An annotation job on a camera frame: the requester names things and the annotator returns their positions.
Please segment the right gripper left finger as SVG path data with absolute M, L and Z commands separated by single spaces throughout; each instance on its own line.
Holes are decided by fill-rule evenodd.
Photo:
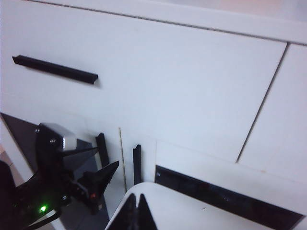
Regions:
M 136 215 L 136 196 L 130 194 L 115 219 L 116 230 L 132 230 Z

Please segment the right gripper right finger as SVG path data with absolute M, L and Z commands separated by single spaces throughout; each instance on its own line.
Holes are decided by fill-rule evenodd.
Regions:
M 150 208 L 146 201 L 145 195 L 141 194 L 138 204 L 139 212 L 139 229 L 140 230 L 157 230 L 156 223 L 151 214 Z

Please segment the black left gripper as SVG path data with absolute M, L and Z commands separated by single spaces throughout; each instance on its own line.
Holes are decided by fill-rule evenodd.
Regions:
M 119 167 L 119 161 L 100 170 L 74 171 L 97 153 L 97 147 L 57 153 L 55 158 L 39 159 L 38 170 L 14 191 L 14 213 L 21 227 L 42 227 L 62 214 L 62 208 L 74 199 L 91 215 L 100 211 L 101 198 Z

